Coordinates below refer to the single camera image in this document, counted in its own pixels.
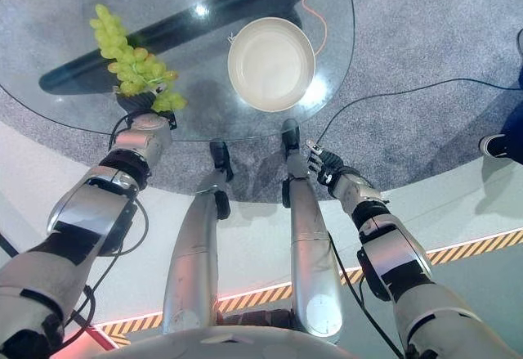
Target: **green grapes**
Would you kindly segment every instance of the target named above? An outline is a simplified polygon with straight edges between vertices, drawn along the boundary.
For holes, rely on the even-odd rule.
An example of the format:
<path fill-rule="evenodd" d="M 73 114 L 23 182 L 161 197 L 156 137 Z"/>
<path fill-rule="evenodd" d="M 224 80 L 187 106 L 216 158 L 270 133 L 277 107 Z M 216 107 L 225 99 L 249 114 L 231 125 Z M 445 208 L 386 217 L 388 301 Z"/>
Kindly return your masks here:
<path fill-rule="evenodd" d="M 184 108 L 187 101 L 180 93 L 170 91 L 178 73 L 167 70 L 165 63 L 145 48 L 130 46 L 120 17 L 112 15 L 106 6 L 97 4 L 95 11 L 98 18 L 90 20 L 89 25 L 95 30 L 100 55 L 115 60 L 107 66 L 107 70 L 116 74 L 122 82 L 119 91 L 124 96 L 134 96 L 155 91 L 158 85 L 165 83 L 168 87 L 156 96 L 151 108 L 157 112 Z"/>

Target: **glass table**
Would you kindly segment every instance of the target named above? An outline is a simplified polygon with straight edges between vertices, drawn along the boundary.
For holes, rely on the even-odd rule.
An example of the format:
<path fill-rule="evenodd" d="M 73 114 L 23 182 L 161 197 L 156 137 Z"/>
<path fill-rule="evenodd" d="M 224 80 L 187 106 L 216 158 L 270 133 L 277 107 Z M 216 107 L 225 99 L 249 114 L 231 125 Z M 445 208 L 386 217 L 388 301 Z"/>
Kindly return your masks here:
<path fill-rule="evenodd" d="M 178 71 L 175 91 L 189 102 L 176 112 L 179 141 L 264 137 L 279 132 L 286 118 L 302 123 L 335 95 L 351 62 L 351 0 L 0 0 L 2 87 L 48 119 L 110 132 L 125 113 L 112 93 L 118 81 L 89 26 L 97 3 L 134 31 L 131 44 Z M 264 16 L 292 21 L 316 51 L 323 47 L 306 95 L 277 113 L 244 103 L 227 73 L 228 38 Z"/>

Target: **white bowl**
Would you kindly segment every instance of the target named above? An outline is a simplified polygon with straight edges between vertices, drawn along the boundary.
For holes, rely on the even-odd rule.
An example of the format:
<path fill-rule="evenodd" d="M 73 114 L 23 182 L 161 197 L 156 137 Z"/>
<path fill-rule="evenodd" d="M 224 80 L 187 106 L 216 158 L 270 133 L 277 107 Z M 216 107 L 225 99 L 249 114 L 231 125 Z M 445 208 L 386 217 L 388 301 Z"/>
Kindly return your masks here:
<path fill-rule="evenodd" d="M 300 101 L 315 72 L 311 42 L 295 24 L 267 17 L 244 26 L 227 61 L 235 91 L 252 107 L 286 110 Z"/>

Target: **yellow and black warning stripe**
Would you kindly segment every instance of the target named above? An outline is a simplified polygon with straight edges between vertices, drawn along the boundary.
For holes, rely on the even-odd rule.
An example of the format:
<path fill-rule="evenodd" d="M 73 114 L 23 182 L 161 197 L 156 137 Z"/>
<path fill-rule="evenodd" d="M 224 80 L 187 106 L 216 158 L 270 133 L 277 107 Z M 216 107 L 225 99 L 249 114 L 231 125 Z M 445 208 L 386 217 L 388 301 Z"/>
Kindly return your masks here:
<path fill-rule="evenodd" d="M 449 263 L 458 259 L 471 257 L 478 254 L 503 249 L 509 246 L 523 243 L 523 228 L 504 232 L 501 234 L 487 236 L 478 240 L 471 240 L 458 245 L 452 245 L 441 249 L 434 249 L 427 252 L 432 265 Z M 347 276 L 351 284 L 358 283 L 363 277 L 360 267 L 348 268 Z M 342 284 L 346 284 L 345 276 L 341 275 Z M 276 302 L 278 300 L 291 298 L 293 287 L 290 283 L 276 285 L 266 289 L 260 289 L 246 294 L 235 295 L 229 298 L 218 300 L 217 309 L 222 314 L 241 310 L 244 308 L 255 307 L 265 303 Z M 130 344 L 126 337 L 127 333 L 138 330 L 154 329 L 162 323 L 162 313 L 156 312 L 147 316 L 110 322 L 98 325 L 108 337 L 110 337 L 119 347 Z"/>

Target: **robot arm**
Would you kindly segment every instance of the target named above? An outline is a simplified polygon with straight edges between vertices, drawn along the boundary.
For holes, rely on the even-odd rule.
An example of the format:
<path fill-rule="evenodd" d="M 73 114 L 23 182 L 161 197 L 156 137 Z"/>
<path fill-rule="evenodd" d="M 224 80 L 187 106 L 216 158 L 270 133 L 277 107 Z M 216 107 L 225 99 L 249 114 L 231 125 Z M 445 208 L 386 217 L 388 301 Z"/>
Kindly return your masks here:
<path fill-rule="evenodd" d="M 425 250 L 355 169 L 313 141 L 310 168 L 358 229 L 358 260 L 377 298 L 392 301 L 407 358 L 517 358 L 456 294 L 432 280 Z"/>
<path fill-rule="evenodd" d="M 0 357 L 49 357 L 59 348 L 92 263 L 121 245 L 137 193 L 171 142 L 167 119 L 135 117 L 100 165 L 57 203 L 49 236 L 0 270 Z"/>

